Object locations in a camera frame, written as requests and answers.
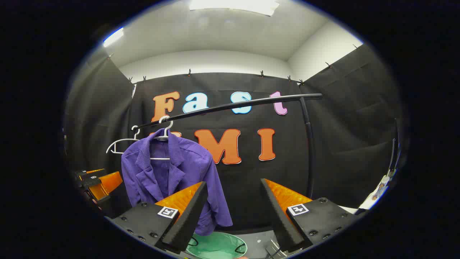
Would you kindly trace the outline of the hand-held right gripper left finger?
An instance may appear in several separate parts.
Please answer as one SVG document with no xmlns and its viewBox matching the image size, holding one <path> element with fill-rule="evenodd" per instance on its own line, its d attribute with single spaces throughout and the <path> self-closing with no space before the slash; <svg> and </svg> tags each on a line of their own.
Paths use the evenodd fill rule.
<svg viewBox="0 0 460 259">
<path fill-rule="evenodd" d="M 107 220 L 152 249 L 180 254 L 194 234 L 207 197 L 207 184 L 202 181 L 155 204 L 141 202 Z"/>
</svg>

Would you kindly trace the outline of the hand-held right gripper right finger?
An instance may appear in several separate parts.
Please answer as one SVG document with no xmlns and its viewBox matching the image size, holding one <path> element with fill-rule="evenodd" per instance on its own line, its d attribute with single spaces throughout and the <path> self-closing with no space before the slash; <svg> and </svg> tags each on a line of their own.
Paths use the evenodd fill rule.
<svg viewBox="0 0 460 259">
<path fill-rule="evenodd" d="M 281 252 L 318 246 L 361 219 L 328 198 L 312 200 L 269 179 L 260 179 L 271 227 Z"/>
</svg>

